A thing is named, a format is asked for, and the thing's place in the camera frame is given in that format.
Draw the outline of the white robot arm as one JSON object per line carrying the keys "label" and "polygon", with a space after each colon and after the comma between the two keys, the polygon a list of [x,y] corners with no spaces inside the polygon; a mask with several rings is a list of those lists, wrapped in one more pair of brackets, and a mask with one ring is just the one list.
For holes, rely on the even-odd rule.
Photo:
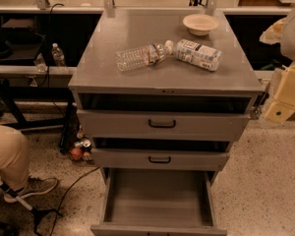
{"label": "white robot arm", "polygon": [[279,43],[281,54],[292,61],[287,68],[274,70],[263,108],[265,120],[282,124],[295,113],[295,7],[265,30],[260,42]]}

